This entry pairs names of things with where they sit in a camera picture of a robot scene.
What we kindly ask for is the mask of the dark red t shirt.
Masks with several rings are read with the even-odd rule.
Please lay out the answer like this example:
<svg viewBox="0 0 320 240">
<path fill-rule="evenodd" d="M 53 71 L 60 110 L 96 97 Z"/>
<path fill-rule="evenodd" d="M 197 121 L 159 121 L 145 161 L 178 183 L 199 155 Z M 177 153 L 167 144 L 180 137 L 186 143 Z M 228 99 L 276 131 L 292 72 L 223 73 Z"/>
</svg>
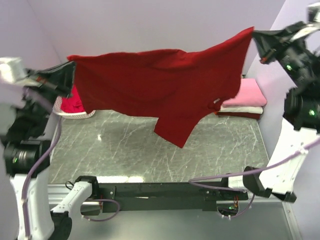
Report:
<svg viewBox="0 0 320 240">
<path fill-rule="evenodd" d="M 74 83 L 87 112 L 113 110 L 157 118 L 154 132 L 182 148 L 198 122 L 240 89 L 254 29 L 208 49 L 159 49 L 98 56 L 70 55 Z"/>
</svg>

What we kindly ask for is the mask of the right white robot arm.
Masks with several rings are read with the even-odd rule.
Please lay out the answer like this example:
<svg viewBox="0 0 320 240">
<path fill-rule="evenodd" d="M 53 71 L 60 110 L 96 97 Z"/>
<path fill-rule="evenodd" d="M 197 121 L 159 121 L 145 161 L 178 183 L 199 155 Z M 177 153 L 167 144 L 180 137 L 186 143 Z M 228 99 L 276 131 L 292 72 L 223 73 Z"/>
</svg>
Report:
<svg viewBox="0 0 320 240">
<path fill-rule="evenodd" d="M 280 136 L 267 166 L 247 166 L 242 175 L 228 177 L 219 187 L 222 198 L 230 200 L 237 191 L 248 190 L 296 201 L 295 178 L 309 150 L 320 143 L 320 56 L 306 46 L 306 38 L 319 29 L 318 21 L 300 21 L 282 30 L 253 32 L 260 63 L 277 61 L 295 87 L 286 93 Z"/>
</svg>

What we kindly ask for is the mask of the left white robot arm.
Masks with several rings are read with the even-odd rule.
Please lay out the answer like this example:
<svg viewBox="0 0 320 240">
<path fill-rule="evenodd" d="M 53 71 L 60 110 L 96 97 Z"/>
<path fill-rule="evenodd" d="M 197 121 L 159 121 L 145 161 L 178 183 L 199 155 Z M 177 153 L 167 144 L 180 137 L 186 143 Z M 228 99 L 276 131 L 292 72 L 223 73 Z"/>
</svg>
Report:
<svg viewBox="0 0 320 240">
<path fill-rule="evenodd" d="M 80 176 L 71 191 L 54 208 L 48 194 L 50 154 L 57 145 L 61 124 L 53 140 L 43 139 L 57 98 L 68 98 L 74 85 L 73 61 L 45 69 L 26 69 L 18 57 L 0 60 L 0 81 L 22 88 L 24 106 L 14 107 L 14 120 L 1 134 L 6 173 L 17 200 L 20 240 L 66 240 L 81 206 L 100 195 L 97 178 Z"/>
</svg>

